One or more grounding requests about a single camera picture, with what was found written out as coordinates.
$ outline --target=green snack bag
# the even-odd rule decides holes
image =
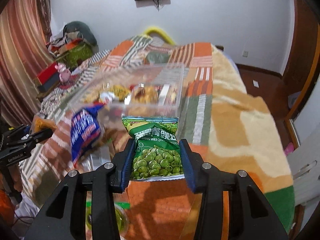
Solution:
[[[178,118],[123,116],[122,123],[135,139],[136,155],[130,179],[184,178],[180,172],[180,147],[175,137]]]

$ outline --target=silver screw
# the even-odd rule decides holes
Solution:
[[[77,171],[76,171],[76,170],[69,171],[68,175],[69,175],[70,177],[74,177],[74,176],[77,175]]]
[[[211,168],[211,164],[210,164],[210,163],[203,163],[203,164],[202,164],[202,168],[208,170],[208,169]]]
[[[243,170],[238,171],[238,174],[239,174],[240,177],[246,177],[247,176],[247,172],[245,172]]]
[[[106,164],[104,165],[104,167],[105,167],[106,169],[111,169],[111,168],[113,167],[113,163],[106,163]]]

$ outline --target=human hand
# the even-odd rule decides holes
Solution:
[[[21,180],[19,166],[14,165],[14,166],[9,167],[9,172],[10,172],[12,180],[14,182],[14,189],[17,190],[18,192],[21,192],[22,191],[22,180]],[[3,176],[0,172],[0,189],[4,189],[2,177]]]

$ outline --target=yellow curved headboard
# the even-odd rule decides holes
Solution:
[[[175,45],[175,44],[176,44],[176,43],[173,41],[173,39],[171,39],[171,38],[169,37],[169,35],[164,32],[164,30],[162,30],[162,29],[160,29],[160,28],[158,28],[158,27],[155,27],[155,26],[149,27],[149,28],[147,28],[147,29],[143,32],[143,34],[149,35],[149,36],[150,36],[151,33],[156,33],[156,34],[158,34],[166,43],[168,43],[168,44],[170,44],[170,45]]]

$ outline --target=blue snack bag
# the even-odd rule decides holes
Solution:
[[[78,159],[92,149],[94,142],[101,135],[101,128],[97,121],[98,111],[104,104],[97,103],[77,112],[71,121],[71,154],[75,165]]]

